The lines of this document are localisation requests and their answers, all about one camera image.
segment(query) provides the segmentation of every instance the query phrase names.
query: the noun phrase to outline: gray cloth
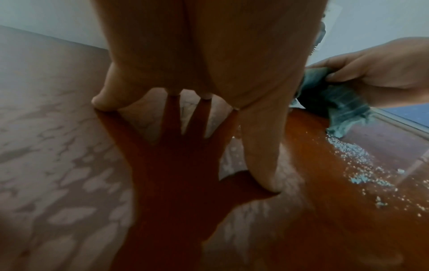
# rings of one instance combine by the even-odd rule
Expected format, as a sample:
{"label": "gray cloth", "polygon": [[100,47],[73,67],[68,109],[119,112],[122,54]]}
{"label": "gray cloth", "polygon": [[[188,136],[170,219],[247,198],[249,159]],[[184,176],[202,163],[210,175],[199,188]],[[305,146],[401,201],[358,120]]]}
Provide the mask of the gray cloth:
{"label": "gray cloth", "polygon": [[368,124],[372,112],[368,104],[345,84],[331,84],[325,77],[328,68],[308,69],[304,74],[297,100],[309,112],[329,118],[329,135],[341,138],[355,124]]}

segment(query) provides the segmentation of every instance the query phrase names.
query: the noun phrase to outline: human hand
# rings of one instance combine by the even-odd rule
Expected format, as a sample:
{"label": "human hand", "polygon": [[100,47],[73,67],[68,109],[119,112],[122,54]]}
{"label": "human hand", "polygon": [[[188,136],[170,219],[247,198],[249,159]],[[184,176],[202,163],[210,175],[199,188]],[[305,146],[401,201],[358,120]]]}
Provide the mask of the human hand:
{"label": "human hand", "polygon": [[279,192],[279,145],[327,0],[92,0],[113,63],[95,108],[114,111],[162,87],[239,109],[253,177]]}
{"label": "human hand", "polygon": [[179,97],[167,98],[156,144],[119,113],[97,112],[132,169],[135,222],[111,270],[194,270],[202,242],[235,207],[274,196],[242,171],[219,181],[219,161],[237,128],[233,111],[204,138],[210,101],[200,100],[181,134]]}
{"label": "human hand", "polygon": [[370,106],[398,107],[429,102],[429,38],[402,38],[325,59],[308,68],[336,72],[329,82],[348,82]]}

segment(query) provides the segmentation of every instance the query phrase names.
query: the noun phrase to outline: hand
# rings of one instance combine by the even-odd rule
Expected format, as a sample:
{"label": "hand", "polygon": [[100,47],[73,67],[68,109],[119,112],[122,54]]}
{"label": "hand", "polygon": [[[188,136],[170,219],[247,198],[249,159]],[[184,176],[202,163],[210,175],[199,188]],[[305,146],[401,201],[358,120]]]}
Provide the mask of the hand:
{"label": "hand", "polygon": [[239,109],[247,167],[266,189],[327,0],[92,0],[113,63],[95,108],[128,106],[151,88],[216,94]]}
{"label": "hand", "polygon": [[348,81],[370,106],[429,102],[429,38],[402,38],[310,65],[336,70],[329,82]]}
{"label": "hand", "polygon": [[136,202],[135,223],[111,270],[194,270],[202,242],[233,208],[275,195],[245,171],[219,181],[237,112],[205,139],[209,113],[210,101],[201,100],[182,135],[179,97],[169,96],[151,145],[119,113],[97,112],[131,166]]}

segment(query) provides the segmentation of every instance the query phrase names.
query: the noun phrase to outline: cloth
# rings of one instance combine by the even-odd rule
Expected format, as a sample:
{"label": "cloth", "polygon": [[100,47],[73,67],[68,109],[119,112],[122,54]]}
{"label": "cloth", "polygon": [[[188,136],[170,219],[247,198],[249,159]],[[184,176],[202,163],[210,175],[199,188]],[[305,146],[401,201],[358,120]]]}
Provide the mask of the cloth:
{"label": "cloth", "polygon": [[373,113],[368,104],[345,84],[331,84],[328,68],[308,69],[296,98],[311,113],[329,118],[329,135],[341,138],[355,124],[368,124]]}

